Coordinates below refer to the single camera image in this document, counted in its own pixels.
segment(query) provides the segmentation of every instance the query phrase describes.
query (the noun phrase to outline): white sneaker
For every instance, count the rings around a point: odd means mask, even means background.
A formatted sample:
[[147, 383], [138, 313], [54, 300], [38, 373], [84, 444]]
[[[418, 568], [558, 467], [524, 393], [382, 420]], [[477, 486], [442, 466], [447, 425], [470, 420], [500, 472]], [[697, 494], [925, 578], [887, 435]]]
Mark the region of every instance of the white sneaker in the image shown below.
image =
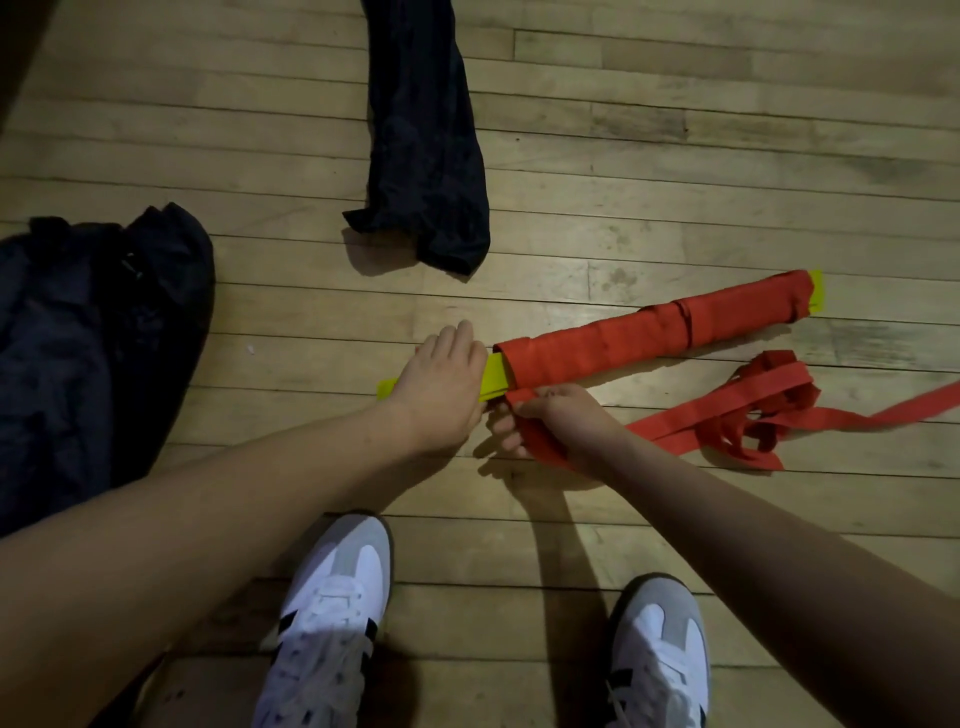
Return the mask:
[[372, 516], [346, 515], [326, 530], [284, 600], [254, 728], [356, 725], [390, 596], [390, 554], [387, 527]]
[[710, 662], [696, 599], [666, 574], [634, 579], [611, 616], [608, 728], [703, 728]]

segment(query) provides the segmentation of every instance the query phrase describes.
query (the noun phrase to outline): left arm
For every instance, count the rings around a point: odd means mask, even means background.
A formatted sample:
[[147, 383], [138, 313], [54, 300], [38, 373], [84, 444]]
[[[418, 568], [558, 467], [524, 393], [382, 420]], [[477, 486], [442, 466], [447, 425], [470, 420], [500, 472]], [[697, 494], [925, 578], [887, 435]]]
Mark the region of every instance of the left arm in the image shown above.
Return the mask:
[[86, 726], [363, 479], [462, 443], [486, 357], [469, 322], [447, 327], [388, 400], [150, 475], [0, 542], [5, 724]]

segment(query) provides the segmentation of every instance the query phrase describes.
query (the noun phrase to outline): red cloth roll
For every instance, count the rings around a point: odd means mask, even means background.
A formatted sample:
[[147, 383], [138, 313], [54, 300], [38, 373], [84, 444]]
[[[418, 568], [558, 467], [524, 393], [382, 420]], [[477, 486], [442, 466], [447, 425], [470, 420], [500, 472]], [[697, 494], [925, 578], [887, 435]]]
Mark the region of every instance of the red cloth roll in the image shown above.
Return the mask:
[[512, 339], [494, 350], [510, 364], [516, 388], [562, 384], [792, 323], [809, 315], [812, 293], [810, 274], [791, 271], [535, 339]]

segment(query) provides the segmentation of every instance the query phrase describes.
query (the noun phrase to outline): wooden floor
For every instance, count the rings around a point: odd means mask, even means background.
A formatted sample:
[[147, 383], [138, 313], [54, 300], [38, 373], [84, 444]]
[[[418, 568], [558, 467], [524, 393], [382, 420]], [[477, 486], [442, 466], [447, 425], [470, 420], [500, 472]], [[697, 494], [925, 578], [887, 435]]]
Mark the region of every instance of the wooden floor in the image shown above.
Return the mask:
[[[213, 332], [164, 464], [363, 406], [463, 317], [492, 344], [791, 268], [825, 271], [823, 315], [593, 392], [629, 421], [772, 348], [864, 413], [960, 376], [955, 0], [455, 8], [492, 207], [467, 283], [345, 231], [370, 147], [359, 0], [61, 3], [0, 138], [0, 233], [172, 200], [215, 236]], [[958, 425], [797, 439], [771, 477], [691, 460], [960, 595]], [[604, 617], [649, 570], [699, 596], [714, 728], [833, 725], [622, 500], [478, 461], [484, 434], [355, 503], [396, 541], [367, 725], [588, 725]], [[297, 551], [178, 645], [144, 726], [249, 723]]]

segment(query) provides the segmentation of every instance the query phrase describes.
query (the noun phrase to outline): black cloth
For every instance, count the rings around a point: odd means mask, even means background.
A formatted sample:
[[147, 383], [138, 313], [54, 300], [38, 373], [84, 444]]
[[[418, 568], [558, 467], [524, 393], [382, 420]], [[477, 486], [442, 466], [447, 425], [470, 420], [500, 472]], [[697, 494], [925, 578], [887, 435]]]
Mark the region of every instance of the black cloth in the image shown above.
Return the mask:
[[483, 156], [450, 0], [364, 0], [373, 147], [358, 232], [401, 230], [417, 258], [468, 276], [490, 247]]
[[0, 243], [0, 536], [147, 474], [213, 292], [210, 239], [172, 204]]

